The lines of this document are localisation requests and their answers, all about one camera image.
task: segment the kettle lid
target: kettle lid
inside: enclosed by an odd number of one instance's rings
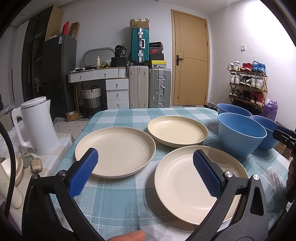
[[[35,98],[32,100],[28,100],[25,103],[22,103],[20,106],[22,109],[26,109],[26,108],[41,104],[42,102],[45,102],[45,101],[46,101],[46,97],[42,96],[42,97],[38,97],[38,98]]]

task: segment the teal suitcase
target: teal suitcase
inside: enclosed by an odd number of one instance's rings
[[[133,28],[131,37],[131,65],[149,63],[149,29]]]

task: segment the metal screw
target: metal screw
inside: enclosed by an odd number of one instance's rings
[[[33,174],[33,175],[31,176],[32,179],[36,179],[37,177],[38,177],[38,174]]]
[[[253,175],[253,178],[254,178],[255,180],[259,180],[259,176],[258,176],[257,174],[254,174],[254,175]]]
[[[61,176],[61,177],[63,177],[63,176],[66,175],[66,171],[65,170],[61,170],[61,171],[58,172],[58,175]]]
[[[224,173],[225,173],[226,177],[232,177],[233,176],[232,172],[230,172],[230,171],[226,171]]]

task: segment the drawer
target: drawer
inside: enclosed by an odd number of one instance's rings
[[[129,100],[107,100],[109,110],[113,109],[129,109]]]
[[[107,100],[129,99],[128,90],[111,90],[107,91]]]
[[[106,80],[106,90],[128,90],[128,79]]]
[[[118,69],[98,69],[94,70],[94,80],[118,78]]]
[[[92,71],[69,74],[69,83],[86,81],[86,80],[93,80],[93,79],[94,79],[94,75],[93,75]]]

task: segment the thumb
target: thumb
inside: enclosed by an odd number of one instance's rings
[[[145,239],[145,233],[139,230],[139,231],[113,237],[111,239],[108,239],[108,241],[144,241],[144,239]]]

